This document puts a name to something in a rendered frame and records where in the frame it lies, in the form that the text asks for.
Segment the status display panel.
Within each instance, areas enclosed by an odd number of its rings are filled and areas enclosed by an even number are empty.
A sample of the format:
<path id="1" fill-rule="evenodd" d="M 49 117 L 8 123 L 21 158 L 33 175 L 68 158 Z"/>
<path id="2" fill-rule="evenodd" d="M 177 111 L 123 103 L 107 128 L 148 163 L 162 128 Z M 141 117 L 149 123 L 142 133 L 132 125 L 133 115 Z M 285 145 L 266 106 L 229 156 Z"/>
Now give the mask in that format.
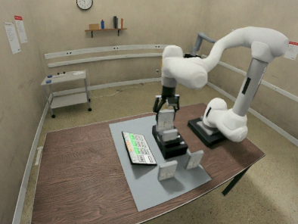
<path id="1" fill-rule="evenodd" d="M 132 165 L 157 165 L 143 135 L 122 132 L 122 136 Z"/>

